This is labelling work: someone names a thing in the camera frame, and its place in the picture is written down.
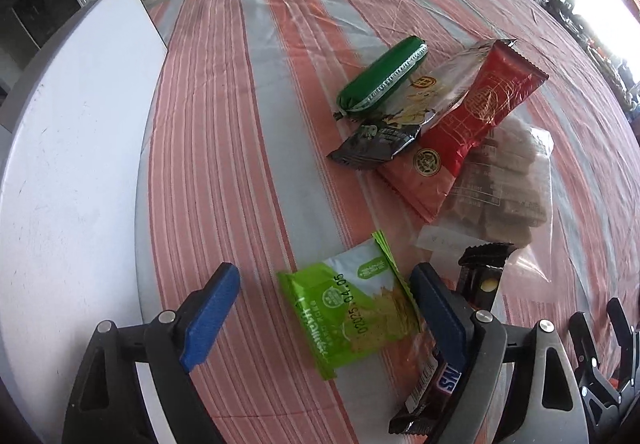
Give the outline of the Snickers chocolate bar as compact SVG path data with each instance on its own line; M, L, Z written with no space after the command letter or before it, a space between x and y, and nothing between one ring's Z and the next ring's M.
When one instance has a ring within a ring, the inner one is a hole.
M431 353L424 362L418 384L390 420L388 432L429 436L442 418L461 376L442 353Z

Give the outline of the clear bag brown biscuits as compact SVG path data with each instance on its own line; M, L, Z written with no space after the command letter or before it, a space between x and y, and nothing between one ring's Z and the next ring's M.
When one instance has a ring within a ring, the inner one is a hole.
M466 247L505 243L515 273L548 283L552 238L551 133L513 116L471 149L438 218L416 247L460 257Z

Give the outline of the green sausage snack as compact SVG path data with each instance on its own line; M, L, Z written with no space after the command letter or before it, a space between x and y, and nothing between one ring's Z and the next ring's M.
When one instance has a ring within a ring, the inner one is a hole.
M337 94L334 119L369 117L422 64L427 53L426 41L418 36L397 42Z

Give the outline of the long black noodle snack packet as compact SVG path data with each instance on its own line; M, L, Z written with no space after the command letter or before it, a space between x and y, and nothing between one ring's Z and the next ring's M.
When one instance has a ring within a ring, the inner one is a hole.
M403 84L329 155L334 163L369 170L391 161L422 131L458 106L495 46L512 47L513 38L478 41L427 74Z

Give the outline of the green cracker packet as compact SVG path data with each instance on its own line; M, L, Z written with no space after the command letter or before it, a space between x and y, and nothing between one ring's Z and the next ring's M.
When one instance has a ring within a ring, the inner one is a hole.
M420 331L416 300L381 231L344 253L277 276L324 380Z

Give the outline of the black display cabinet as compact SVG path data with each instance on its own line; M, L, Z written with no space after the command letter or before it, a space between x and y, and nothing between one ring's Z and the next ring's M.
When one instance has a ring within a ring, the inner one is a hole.
M78 0L17 0L1 12L1 49L20 70L80 9Z

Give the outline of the striped red grey tablecloth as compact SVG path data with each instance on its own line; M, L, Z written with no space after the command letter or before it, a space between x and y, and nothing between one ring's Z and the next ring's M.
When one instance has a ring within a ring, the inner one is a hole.
M538 341L549 388L623 383L639 322L639 145L533 0L166 0L145 156L149 332L180 342L180 442L421 443L474 317Z

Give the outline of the white cardboard storage box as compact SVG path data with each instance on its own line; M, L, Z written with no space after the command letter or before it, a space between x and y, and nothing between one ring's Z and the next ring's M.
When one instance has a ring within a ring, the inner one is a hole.
M96 324L142 320L138 175L166 52L141 0L95 0L1 110L1 377L47 443Z

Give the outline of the red snack packet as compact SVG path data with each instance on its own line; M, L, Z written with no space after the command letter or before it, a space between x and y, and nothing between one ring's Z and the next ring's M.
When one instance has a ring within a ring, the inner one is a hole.
M433 222L471 149L547 80L518 51L494 42L454 107L378 173L424 222Z

